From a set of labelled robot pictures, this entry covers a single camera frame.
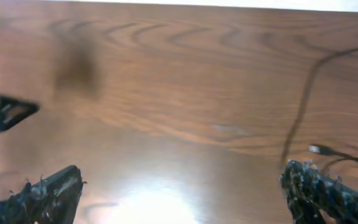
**black wire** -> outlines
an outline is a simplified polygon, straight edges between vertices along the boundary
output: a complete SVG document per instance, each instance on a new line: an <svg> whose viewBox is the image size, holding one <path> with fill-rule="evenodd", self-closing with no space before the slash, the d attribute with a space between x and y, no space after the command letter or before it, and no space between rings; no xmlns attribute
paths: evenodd
<svg viewBox="0 0 358 224"><path fill-rule="evenodd" d="M311 90L313 89L314 81L316 80L316 77L317 77L317 74L318 74L320 68L335 58L340 58L345 55L352 54L354 52L358 52L358 48L344 50L341 52L336 52L334 54L328 55L325 58L322 58L321 60L319 60L311 69L311 71L308 75L308 78L306 79L305 87L303 88L303 93L302 93L302 97L300 100L296 119L294 120L294 122L291 126L291 129L289 130L289 132L287 134L287 138L284 142L284 147L283 147L281 161L280 161L281 168L285 167L285 163L287 160L288 153L290 152L290 147L292 145L293 139L296 136L296 134L299 130L299 127L301 126L301 124L303 122L303 118L305 117L306 107L308 106L310 93L311 93Z"/></svg>

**wooden tabletop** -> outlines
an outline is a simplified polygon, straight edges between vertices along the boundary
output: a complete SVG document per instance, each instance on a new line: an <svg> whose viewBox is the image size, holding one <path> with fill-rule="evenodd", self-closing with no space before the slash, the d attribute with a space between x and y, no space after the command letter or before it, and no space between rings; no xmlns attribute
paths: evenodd
<svg viewBox="0 0 358 224"><path fill-rule="evenodd" d="M42 105L0 134L0 198L75 164L75 223L291 223L305 81L354 47L358 13L0 1L0 92ZM288 158L327 162L311 143L358 155L358 53L320 70Z"/></svg>

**wooden table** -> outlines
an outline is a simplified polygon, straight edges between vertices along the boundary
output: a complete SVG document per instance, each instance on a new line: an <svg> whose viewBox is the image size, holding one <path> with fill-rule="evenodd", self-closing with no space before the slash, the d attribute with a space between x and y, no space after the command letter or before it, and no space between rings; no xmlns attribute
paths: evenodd
<svg viewBox="0 0 358 224"><path fill-rule="evenodd" d="M42 105L0 134L0 198L76 164L75 223L291 223L285 136L312 65L354 47L358 13L0 1L0 92ZM289 158L326 162L312 142L358 147L358 54L319 73Z"/></svg>

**brown wooden surface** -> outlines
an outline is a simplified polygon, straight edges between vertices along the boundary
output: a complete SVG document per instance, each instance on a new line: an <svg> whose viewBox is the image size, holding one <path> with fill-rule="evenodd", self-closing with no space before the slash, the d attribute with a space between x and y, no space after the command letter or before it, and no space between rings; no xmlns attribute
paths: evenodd
<svg viewBox="0 0 358 224"><path fill-rule="evenodd" d="M306 76L353 47L357 13L0 1L0 92L42 104L0 134L0 197L76 164L76 223L131 223L145 194L177 223L179 199L196 223L290 223L278 161ZM358 147L358 54L318 75L290 158L326 161L311 142Z"/></svg>

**white wall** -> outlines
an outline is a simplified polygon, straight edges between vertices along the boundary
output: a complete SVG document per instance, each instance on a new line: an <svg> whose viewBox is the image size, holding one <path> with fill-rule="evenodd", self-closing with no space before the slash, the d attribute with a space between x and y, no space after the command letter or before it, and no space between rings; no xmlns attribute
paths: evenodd
<svg viewBox="0 0 358 224"><path fill-rule="evenodd" d="M71 0L358 12L358 0Z"/></svg>

